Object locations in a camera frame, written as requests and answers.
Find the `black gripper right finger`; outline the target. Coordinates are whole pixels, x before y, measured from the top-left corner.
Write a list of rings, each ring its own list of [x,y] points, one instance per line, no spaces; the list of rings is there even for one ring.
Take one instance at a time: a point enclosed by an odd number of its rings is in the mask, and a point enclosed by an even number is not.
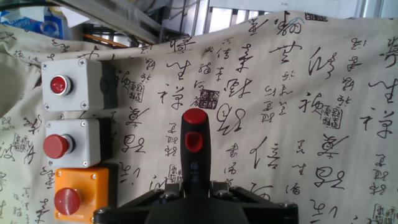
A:
[[[221,205],[223,212],[231,212],[238,223],[299,223],[299,206],[290,201],[273,203],[242,187],[228,187],[226,182],[210,182],[210,198]]]

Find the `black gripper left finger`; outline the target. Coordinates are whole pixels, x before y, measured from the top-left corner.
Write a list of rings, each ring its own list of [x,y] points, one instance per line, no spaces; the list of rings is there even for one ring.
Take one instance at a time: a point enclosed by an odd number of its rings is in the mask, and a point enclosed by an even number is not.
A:
[[[184,198],[183,183],[166,184],[163,189],[150,190],[118,208],[102,207],[94,211],[94,224],[145,224],[156,209]]]

